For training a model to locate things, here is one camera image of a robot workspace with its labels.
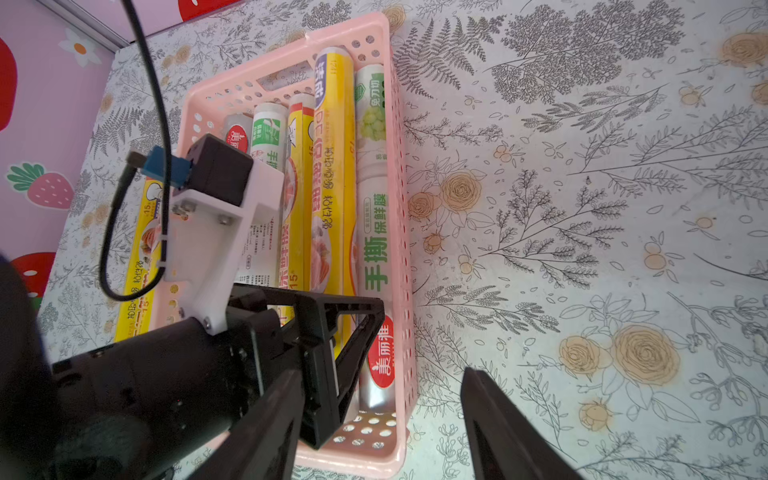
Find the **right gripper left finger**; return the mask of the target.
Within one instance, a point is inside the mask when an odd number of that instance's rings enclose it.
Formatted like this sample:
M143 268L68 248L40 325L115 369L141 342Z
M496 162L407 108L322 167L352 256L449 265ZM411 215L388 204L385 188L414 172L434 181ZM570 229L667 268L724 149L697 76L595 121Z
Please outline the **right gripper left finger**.
M281 373L191 477L289 479L304 401L301 372L289 369Z

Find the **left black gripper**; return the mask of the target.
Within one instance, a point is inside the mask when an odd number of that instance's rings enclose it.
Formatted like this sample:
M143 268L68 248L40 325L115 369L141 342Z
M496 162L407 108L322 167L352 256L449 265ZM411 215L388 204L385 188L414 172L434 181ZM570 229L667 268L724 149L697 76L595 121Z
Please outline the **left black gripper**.
M301 374L299 436L313 449L341 428L385 320L382 300L237 285L228 330L190 318L53 364L64 426L53 479L159 479L234 425L261 392L248 319L267 304L294 318L268 335L263 387Z

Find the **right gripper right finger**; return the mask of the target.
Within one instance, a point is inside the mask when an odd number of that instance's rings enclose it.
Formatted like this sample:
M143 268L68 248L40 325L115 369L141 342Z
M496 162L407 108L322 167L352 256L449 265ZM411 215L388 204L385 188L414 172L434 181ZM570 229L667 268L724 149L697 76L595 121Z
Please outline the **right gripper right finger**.
M581 479L486 372L464 370L460 399L477 479Z

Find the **white green wrap roll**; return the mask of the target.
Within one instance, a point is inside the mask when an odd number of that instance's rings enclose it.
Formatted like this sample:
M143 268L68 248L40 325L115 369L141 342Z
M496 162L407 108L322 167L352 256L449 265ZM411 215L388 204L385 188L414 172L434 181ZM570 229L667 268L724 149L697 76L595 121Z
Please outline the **white green wrap roll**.
M360 294L384 302L385 319L360 375L360 406L376 413L396 409L395 332L389 239L385 72L368 65L355 75L357 247Z
M255 173L249 190L258 205L241 255L236 280L250 285L278 284L281 197L287 155L288 109L279 103L255 107L250 155Z

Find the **clear red-label wrap roll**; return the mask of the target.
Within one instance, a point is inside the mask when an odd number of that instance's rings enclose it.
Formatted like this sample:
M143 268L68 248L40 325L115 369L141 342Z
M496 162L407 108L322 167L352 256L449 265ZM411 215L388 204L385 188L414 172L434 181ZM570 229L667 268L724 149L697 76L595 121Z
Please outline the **clear red-label wrap roll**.
M228 115L224 119L222 138L228 145L248 154L250 152L252 125L253 118L251 116L242 113Z

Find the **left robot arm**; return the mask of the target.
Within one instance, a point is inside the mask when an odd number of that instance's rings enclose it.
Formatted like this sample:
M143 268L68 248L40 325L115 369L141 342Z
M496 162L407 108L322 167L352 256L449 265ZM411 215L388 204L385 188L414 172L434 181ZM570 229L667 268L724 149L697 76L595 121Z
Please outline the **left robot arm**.
M346 418L385 319L376 298L237 285L225 329L189 318L57 363L21 275L1 265L1 475L287 479Z

